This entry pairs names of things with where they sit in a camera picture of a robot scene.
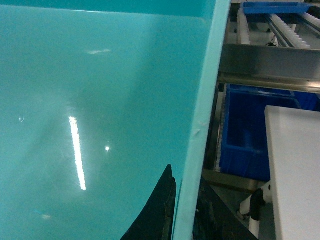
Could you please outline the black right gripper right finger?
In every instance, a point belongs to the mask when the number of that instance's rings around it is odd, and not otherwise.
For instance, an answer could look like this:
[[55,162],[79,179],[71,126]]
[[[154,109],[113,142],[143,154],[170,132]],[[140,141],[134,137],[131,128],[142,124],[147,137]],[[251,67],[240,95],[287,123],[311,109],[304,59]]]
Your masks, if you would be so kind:
[[217,193],[200,184],[192,231],[194,240],[255,240]]

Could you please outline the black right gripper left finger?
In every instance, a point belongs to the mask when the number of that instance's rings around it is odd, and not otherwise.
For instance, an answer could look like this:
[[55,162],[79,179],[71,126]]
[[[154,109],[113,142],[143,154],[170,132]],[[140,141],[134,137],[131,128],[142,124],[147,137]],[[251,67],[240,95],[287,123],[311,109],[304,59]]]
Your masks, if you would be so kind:
[[141,213],[122,236],[123,240],[170,240],[177,183],[168,164]]

